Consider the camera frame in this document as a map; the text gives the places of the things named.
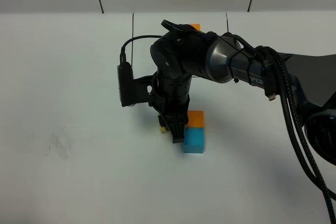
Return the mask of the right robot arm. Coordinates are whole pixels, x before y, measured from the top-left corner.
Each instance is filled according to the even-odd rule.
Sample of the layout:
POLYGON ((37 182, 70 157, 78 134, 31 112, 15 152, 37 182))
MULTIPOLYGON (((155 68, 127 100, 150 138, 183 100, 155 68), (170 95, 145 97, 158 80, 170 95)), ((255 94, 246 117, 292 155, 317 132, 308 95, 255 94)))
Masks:
POLYGON ((167 33, 150 48, 157 66, 153 92, 164 98, 157 110, 186 110, 192 76, 262 88, 273 100, 285 88, 299 127, 312 148, 335 163, 335 55, 305 56, 253 47, 241 37, 203 33, 190 25, 162 24, 167 33))

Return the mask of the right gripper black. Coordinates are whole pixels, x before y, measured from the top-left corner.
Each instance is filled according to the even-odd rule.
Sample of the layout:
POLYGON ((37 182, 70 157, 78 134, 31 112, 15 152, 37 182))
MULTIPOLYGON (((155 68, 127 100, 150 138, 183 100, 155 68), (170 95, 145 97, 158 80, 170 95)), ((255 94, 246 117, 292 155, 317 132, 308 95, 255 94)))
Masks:
POLYGON ((190 74, 183 74, 176 79, 162 73, 154 74, 151 91, 154 101, 149 102, 149 105, 159 113, 160 127, 165 127, 171 133, 174 144, 184 142, 191 80, 190 74))

